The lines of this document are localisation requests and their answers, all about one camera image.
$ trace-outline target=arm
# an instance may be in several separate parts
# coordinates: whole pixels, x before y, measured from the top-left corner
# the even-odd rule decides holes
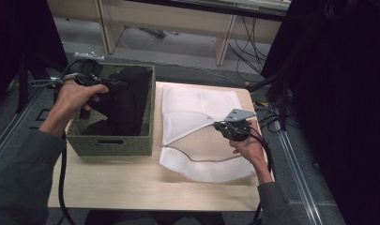
[[[65,148],[61,139],[68,121],[103,85],[83,87],[68,81],[48,117],[27,140],[17,156],[0,172],[0,224],[44,224],[53,181],[53,166]]]
[[[251,126],[257,128],[257,122],[251,120]],[[260,137],[254,130],[251,133],[256,137]],[[268,171],[263,146],[252,137],[243,142],[230,141],[229,144],[236,149],[233,153],[239,153],[247,159],[256,171],[260,185],[258,187],[260,202],[263,209],[262,224],[299,224],[295,212],[282,192],[281,186],[273,181]]]

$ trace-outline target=floor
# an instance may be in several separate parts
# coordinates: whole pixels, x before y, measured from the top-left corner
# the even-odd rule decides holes
[[[93,22],[79,22],[55,18],[58,32],[63,41],[66,53],[90,53],[107,56],[113,59],[128,59],[141,62],[153,62],[157,65],[177,65],[183,68],[198,70],[200,79],[209,79],[217,83],[224,79],[224,85],[245,87],[249,83],[260,82],[263,78],[255,74],[254,70],[245,63],[238,61],[233,51],[228,50],[222,66],[216,65],[214,54],[214,40],[212,37],[202,37],[189,34],[177,34],[174,31],[166,31],[165,38],[154,37],[143,30],[127,27],[113,54],[105,54],[99,25]],[[240,52],[234,40],[230,40],[233,48]],[[242,48],[247,47],[245,41],[238,41]],[[256,44],[264,55],[268,54],[270,45]],[[248,57],[254,65],[254,58]],[[234,74],[234,79],[222,78],[224,72]],[[177,73],[177,79],[187,79],[188,74]],[[265,102],[264,95],[268,87],[265,87],[251,96],[255,101]],[[14,99],[16,93],[11,91],[5,101]],[[258,111],[259,120],[268,116],[271,111]],[[8,110],[5,104],[0,107],[0,130],[3,130],[14,113]],[[301,224],[345,224],[336,203],[330,195],[327,184],[321,173],[312,166],[312,152],[303,140],[301,127],[296,122],[296,117],[287,120],[289,126],[286,132],[274,132],[279,129],[277,124],[271,123],[263,130],[266,139],[270,142],[270,148],[275,149],[273,157],[276,163],[277,180],[281,183],[283,191],[289,203],[296,211]],[[11,156],[2,155],[3,160]],[[77,224],[83,224],[88,209],[70,209],[73,219]],[[253,212],[223,212],[227,224],[248,224]],[[60,223],[61,211],[51,208],[47,224],[68,224],[65,220]],[[126,213],[119,224],[156,224],[146,212],[130,211]],[[183,218],[178,225],[198,224],[194,218]]]

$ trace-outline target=wire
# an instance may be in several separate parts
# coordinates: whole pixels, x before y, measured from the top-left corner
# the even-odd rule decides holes
[[[131,53],[131,57],[139,62],[142,62],[142,63],[151,63],[151,64],[156,64],[156,65],[161,65],[161,66],[176,66],[176,67],[183,67],[183,68],[194,68],[194,69],[199,69],[199,70],[202,70],[203,72],[205,73],[208,73],[208,74],[211,74],[213,76],[216,76],[216,77],[220,77],[220,78],[223,78],[223,79],[226,79],[232,83],[235,83],[235,84],[238,84],[240,86],[245,86],[243,83],[239,83],[239,82],[236,82],[234,80],[232,80],[231,78],[228,78],[228,77],[224,77],[220,74],[217,74],[217,73],[213,73],[213,72],[210,72],[210,71],[207,71],[206,69],[204,68],[201,68],[201,67],[192,67],[192,66],[185,66],[185,65],[178,65],[178,64],[167,64],[167,63],[158,63],[158,62],[152,62],[152,61],[145,61],[145,60],[141,60],[139,59],[138,57],[136,57],[135,53],[131,50],[131,48],[129,48],[125,41],[123,41],[122,38],[119,39],[120,42],[122,42],[122,44],[129,50],[129,52]]]

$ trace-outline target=gray carpet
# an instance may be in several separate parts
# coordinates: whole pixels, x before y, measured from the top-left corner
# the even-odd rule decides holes
[[[71,61],[73,56],[68,54],[68,60]],[[109,63],[122,63],[122,64],[142,64],[132,60],[122,59],[107,59]],[[242,79],[238,78],[237,74],[233,71],[221,71],[221,70],[209,70],[213,73],[219,74],[219,76],[211,75],[200,69],[178,67],[178,66],[164,66],[155,65],[157,81],[158,82],[172,82],[172,83],[193,83],[193,84],[205,84],[227,87],[244,87],[245,83]],[[247,79],[254,81],[261,81],[262,77],[254,77],[252,74],[243,74]],[[267,87],[264,87],[251,95],[255,101],[266,102],[265,94]],[[14,116],[16,110],[17,92],[11,91],[5,97],[3,103],[0,105],[0,134],[6,127],[9,120]],[[36,99],[31,111],[24,118],[23,123],[17,130],[13,139],[8,144],[3,154],[0,156],[0,170],[14,157],[15,152],[19,149],[21,143],[26,138],[26,134],[29,128],[35,128],[40,125],[40,121],[36,121],[40,111],[42,109],[49,109],[53,106],[53,91],[44,89],[41,93],[41,97]],[[259,120],[263,119],[268,113],[266,110],[258,110]],[[344,224],[340,212],[334,200],[332,199],[330,192],[327,188],[325,180],[321,173],[312,166],[312,153],[303,140],[301,133],[301,127],[296,123],[296,118],[291,117],[287,120],[290,125],[287,126],[288,135],[291,138],[292,145],[296,151],[296,156],[299,161],[301,170],[305,174],[307,183],[312,192],[313,198],[316,200],[318,209],[324,224]],[[309,217],[304,208],[304,204],[299,195],[296,181],[289,168],[286,155],[284,154],[279,139],[279,135],[266,127],[263,130],[265,138],[269,141],[269,146],[272,150],[272,155],[275,162],[277,180],[281,183],[283,191],[287,196],[290,204],[296,211],[296,215],[301,221],[301,224],[311,224]],[[70,213],[77,224],[83,224],[86,214],[89,209],[70,209]],[[248,224],[251,222],[252,212],[223,212],[224,219],[227,224]],[[57,221],[61,218],[61,211],[58,208],[51,208],[50,215],[47,224],[57,224]],[[152,218],[146,212],[130,211],[122,217],[122,221],[119,224],[156,224]],[[183,218],[178,225],[192,225],[198,224],[193,218]]]

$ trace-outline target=wooden table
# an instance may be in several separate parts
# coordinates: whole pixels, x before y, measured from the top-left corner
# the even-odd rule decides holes
[[[67,207],[132,210],[254,211],[259,202],[255,176],[224,184],[196,183],[159,164],[162,140],[161,92],[167,82],[157,82],[154,143],[151,157],[78,157],[68,144]],[[168,83],[176,87],[234,90],[243,110],[253,111],[245,89]],[[49,207],[59,207],[58,178],[53,174]]]

